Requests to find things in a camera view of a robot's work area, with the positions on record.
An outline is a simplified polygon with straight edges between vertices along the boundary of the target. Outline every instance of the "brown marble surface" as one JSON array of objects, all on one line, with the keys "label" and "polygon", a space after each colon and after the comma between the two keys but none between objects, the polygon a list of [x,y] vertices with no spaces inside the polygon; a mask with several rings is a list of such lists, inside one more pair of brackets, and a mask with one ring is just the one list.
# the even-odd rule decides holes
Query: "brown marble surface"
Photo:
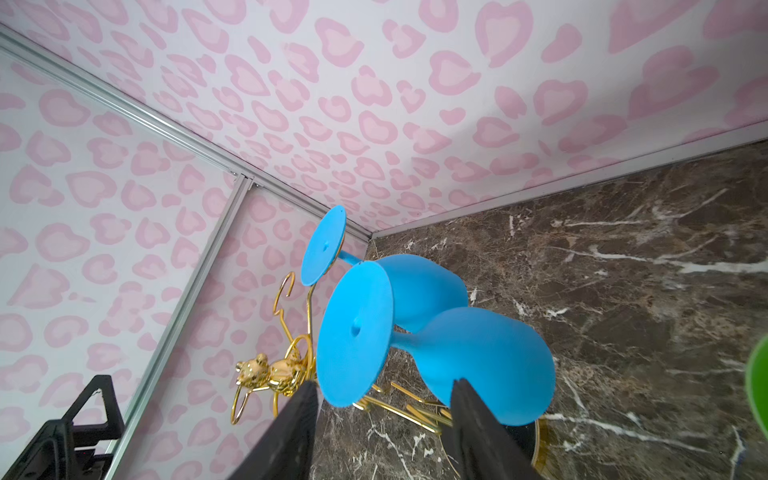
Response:
[{"label": "brown marble surface", "polygon": [[[768,478],[743,391],[768,333],[768,143],[371,242],[457,273],[556,358],[554,478]],[[429,392],[394,349],[390,379]],[[403,406],[402,394],[383,396]],[[312,478],[454,478],[439,438],[323,404]]]}]

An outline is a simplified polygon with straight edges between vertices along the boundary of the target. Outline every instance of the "pink leopard print wallpaper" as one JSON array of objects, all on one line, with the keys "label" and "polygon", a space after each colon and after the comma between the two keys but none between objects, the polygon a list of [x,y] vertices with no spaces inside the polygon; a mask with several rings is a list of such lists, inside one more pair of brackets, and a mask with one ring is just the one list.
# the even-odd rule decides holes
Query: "pink leopard print wallpaper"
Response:
[{"label": "pink leopard print wallpaper", "polygon": [[[266,353],[282,358],[288,341],[272,315],[277,288],[298,272],[316,218],[252,189],[216,260],[169,366],[118,471],[120,480],[226,478],[272,422],[272,396],[251,396],[237,425],[230,424],[234,363]],[[347,236],[344,250],[362,257],[366,244]],[[349,266],[336,262],[313,296],[315,332],[333,287]],[[306,332],[296,282],[281,300],[294,335]]]},{"label": "pink leopard print wallpaper", "polygon": [[0,0],[0,19],[370,230],[768,118],[766,0]]},{"label": "pink leopard print wallpaper", "polygon": [[5,472],[93,375],[127,407],[234,178],[2,55],[0,173]]}]

